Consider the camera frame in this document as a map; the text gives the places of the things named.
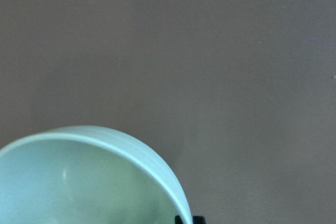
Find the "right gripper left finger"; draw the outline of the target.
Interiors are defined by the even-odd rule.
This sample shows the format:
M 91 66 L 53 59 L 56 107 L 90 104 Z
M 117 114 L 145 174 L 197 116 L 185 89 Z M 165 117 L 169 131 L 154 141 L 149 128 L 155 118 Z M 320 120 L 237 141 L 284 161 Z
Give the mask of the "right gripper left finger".
M 175 216 L 174 221 L 175 224 L 183 224 L 183 221 L 180 216 Z

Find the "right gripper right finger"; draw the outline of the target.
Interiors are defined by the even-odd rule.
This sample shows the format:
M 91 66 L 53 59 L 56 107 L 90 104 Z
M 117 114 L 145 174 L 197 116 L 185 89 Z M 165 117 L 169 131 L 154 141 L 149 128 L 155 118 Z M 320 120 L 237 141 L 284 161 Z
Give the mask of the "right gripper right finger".
M 193 216 L 193 224 L 205 224 L 204 216 Z

